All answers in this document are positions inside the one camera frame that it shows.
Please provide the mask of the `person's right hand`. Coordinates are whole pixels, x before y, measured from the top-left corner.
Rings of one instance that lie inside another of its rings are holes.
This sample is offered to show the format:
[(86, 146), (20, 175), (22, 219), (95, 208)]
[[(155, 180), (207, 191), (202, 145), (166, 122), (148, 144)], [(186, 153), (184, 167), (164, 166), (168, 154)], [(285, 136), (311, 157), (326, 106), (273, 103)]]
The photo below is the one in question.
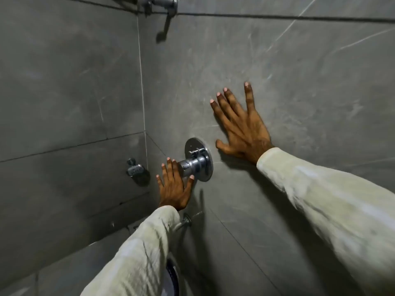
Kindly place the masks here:
[[(223, 92), (232, 91), (224, 88)], [(229, 144), (239, 151), (238, 158), (256, 165), (266, 151), (274, 148), (268, 129), (257, 110), (249, 114), (247, 109), (244, 109), (243, 128), (239, 128), (229, 121), (217, 100), (211, 99), (210, 106), (220, 126), (227, 135), (228, 142), (225, 144)]]

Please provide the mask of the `small chrome angle valve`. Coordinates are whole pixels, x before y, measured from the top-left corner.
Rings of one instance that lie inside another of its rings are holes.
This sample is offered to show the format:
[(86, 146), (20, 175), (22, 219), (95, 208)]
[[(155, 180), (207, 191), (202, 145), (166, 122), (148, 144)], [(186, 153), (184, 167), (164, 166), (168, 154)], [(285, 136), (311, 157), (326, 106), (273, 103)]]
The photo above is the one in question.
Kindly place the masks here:
[(131, 178), (143, 174), (146, 170), (143, 165), (137, 164), (136, 160), (134, 158), (128, 159), (127, 164), (128, 164), (128, 167), (126, 170), (126, 174), (128, 176), (130, 176)]

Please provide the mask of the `person's left hand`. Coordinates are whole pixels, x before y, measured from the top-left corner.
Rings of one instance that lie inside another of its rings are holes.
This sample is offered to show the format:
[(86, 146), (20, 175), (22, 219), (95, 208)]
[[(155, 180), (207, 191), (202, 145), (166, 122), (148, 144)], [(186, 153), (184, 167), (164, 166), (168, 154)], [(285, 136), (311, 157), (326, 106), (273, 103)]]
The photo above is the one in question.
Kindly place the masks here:
[(177, 211), (183, 210), (186, 208), (187, 204), (191, 197), (184, 196), (185, 183), (180, 176), (178, 164), (175, 160), (175, 170), (174, 170), (174, 182), (169, 182), (167, 178), (167, 163), (161, 164), (162, 170), (162, 182), (164, 184), (164, 189), (159, 189), (160, 192), (160, 200), (159, 207), (163, 206), (172, 206)]

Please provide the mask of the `chrome wall tap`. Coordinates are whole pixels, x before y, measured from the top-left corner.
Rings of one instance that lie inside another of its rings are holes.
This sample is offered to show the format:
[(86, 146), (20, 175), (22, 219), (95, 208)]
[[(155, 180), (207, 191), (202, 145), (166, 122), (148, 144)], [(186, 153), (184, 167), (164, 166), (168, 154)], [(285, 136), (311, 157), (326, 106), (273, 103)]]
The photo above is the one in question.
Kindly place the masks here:
[(174, 17), (177, 14), (179, 0), (136, 0), (136, 6), (143, 8), (145, 15), (152, 14), (152, 7), (159, 6), (167, 11), (167, 15)]

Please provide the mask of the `person's right forearm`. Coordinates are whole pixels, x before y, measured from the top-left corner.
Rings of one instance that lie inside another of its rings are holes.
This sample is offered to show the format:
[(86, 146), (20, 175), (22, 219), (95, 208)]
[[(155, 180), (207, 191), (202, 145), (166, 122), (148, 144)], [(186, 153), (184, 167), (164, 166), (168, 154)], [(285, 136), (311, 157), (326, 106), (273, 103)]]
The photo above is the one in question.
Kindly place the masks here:
[(395, 296), (395, 193), (279, 148), (257, 169), (309, 220), (366, 295)]

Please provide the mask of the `chrome pipe stub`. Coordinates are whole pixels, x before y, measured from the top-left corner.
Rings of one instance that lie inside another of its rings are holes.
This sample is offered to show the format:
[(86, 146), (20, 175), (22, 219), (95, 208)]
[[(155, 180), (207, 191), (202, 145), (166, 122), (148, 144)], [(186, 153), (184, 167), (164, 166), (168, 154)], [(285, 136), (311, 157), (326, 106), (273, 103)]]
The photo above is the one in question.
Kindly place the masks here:
[(187, 213), (184, 213), (182, 220), (173, 227), (173, 231), (178, 231), (184, 227), (192, 226), (192, 221)]

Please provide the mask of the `person's left forearm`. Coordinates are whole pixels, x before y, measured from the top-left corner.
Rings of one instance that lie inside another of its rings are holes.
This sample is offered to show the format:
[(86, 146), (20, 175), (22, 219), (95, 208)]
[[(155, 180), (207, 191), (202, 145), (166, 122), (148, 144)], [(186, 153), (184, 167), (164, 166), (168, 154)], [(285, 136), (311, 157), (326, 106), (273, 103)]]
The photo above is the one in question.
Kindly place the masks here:
[(126, 239), (81, 296), (161, 296), (170, 240), (179, 222), (174, 207), (156, 209)]

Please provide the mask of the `chrome shower mixer valve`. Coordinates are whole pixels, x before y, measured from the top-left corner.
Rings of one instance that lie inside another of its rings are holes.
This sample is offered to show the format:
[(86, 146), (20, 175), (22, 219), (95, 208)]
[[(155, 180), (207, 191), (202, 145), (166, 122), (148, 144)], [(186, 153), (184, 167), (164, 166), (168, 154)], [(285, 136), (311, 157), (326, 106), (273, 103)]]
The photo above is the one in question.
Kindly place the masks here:
[(193, 137), (185, 143), (185, 159), (178, 162), (181, 178), (193, 175), (196, 180), (207, 182), (212, 177), (214, 166), (209, 149), (198, 138)]

